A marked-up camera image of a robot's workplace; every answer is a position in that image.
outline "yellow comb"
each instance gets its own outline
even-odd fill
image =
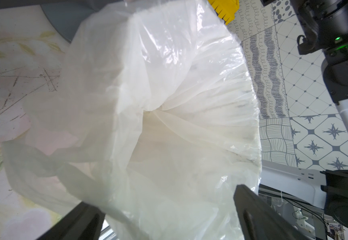
[[[208,0],[218,17],[225,21],[225,24],[233,21],[235,13],[239,9],[239,0]]]

